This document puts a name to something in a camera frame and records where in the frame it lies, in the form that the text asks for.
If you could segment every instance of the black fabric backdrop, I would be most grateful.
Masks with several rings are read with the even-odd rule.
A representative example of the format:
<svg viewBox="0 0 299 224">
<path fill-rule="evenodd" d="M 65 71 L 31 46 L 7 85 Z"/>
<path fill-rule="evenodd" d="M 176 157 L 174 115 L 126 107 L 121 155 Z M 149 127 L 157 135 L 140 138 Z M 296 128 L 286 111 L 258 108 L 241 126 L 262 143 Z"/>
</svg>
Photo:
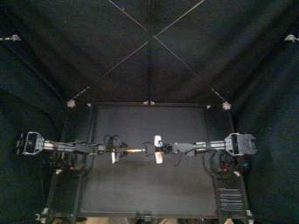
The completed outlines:
<svg viewBox="0 0 299 224">
<path fill-rule="evenodd" d="M 42 209 L 41 158 L 13 156 L 18 132 L 58 139 L 65 101 L 232 102 L 237 130 L 257 138 L 246 176 L 253 214 L 261 223 L 297 220 L 297 1 L 206 0 L 153 40 L 148 67 L 146 1 L 2 1 L 0 38 L 1 222 L 27 220 Z M 153 35 L 198 1 L 154 1 Z M 146 72 L 150 68 L 150 85 Z"/>
</svg>

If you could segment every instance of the fabric wall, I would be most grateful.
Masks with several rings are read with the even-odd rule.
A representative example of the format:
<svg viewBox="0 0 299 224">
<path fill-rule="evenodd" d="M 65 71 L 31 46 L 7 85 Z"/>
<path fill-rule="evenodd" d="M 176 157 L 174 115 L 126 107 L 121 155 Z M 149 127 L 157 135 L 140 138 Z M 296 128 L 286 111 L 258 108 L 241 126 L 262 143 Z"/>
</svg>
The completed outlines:
<svg viewBox="0 0 299 224">
<path fill-rule="evenodd" d="M 246 174 L 246 193 L 260 223 L 299 223 L 297 73 L 299 45 L 281 41 L 234 104 L 237 131 L 254 135 L 258 149 Z"/>
<path fill-rule="evenodd" d="M 0 20 L 7 37 L 11 27 Z M 59 138 L 65 105 L 23 42 L 0 42 L 0 67 L 0 223 L 34 223 L 47 189 L 42 156 L 15 156 L 14 145 L 31 130 Z"/>
</svg>

